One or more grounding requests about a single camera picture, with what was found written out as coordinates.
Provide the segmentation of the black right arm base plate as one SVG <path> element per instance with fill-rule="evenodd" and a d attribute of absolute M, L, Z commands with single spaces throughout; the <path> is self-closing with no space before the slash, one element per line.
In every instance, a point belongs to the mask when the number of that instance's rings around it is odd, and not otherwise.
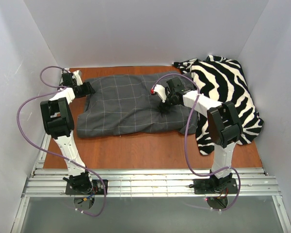
<path fill-rule="evenodd" d="M 228 181 L 215 181 L 214 179 L 194 179 L 190 188 L 194 189 L 195 194 L 219 194 L 221 192 L 236 194 L 238 186 L 234 178 Z"/>

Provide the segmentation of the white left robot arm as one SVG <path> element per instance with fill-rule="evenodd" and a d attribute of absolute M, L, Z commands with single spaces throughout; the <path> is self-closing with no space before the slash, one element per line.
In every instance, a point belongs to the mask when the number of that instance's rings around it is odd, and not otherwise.
<path fill-rule="evenodd" d="M 54 97 L 40 103 L 43 125 L 65 157 L 68 178 L 64 180 L 68 187 L 88 194 L 93 190 L 93 183 L 74 141 L 75 125 L 69 105 L 74 99 L 93 94 L 95 90 L 89 82 L 81 80 L 80 70 L 63 73 L 62 85 L 64 89 L 61 88 Z"/>

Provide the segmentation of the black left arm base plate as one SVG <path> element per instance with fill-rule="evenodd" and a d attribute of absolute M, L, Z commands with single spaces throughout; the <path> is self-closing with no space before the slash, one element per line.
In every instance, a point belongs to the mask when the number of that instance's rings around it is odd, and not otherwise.
<path fill-rule="evenodd" d="M 66 195 L 104 195 L 103 184 L 100 180 L 67 182 Z"/>

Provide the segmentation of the grey checked pillowcase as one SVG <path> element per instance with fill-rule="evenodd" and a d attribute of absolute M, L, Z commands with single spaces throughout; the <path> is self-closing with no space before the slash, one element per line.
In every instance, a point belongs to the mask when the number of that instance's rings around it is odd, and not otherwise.
<path fill-rule="evenodd" d="M 177 75 L 172 72 L 148 75 L 110 75 L 88 80 L 95 93 L 86 98 L 84 111 L 78 115 L 76 132 L 79 138 L 94 138 L 130 133 L 185 133 L 197 129 L 197 113 L 189 117 L 190 109 L 182 105 L 167 113 L 159 110 L 161 99 L 151 95 L 156 80 L 166 87 Z"/>

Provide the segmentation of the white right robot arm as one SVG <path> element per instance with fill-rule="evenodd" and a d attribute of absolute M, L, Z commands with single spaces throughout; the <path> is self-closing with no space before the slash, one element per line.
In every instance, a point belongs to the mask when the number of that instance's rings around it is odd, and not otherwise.
<path fill-rule="evenodd" d="M 227 191 L 232 185 L 231 163 L 233 151 L 243 132 L 235 105 L 212 100 L 199 93 L 198 89 L 186 88 L 179 78 L 167 81 L 167 87 L 158 83 L 151 89 L 152 95 L 162 100 L 159 108 L 168 111 L 172 106 L 189 107 L 206 117 L 210 139 L 214 143 L 214 158 L 209 174 L 200 174 L 191 185 L 196 193 Z"/>

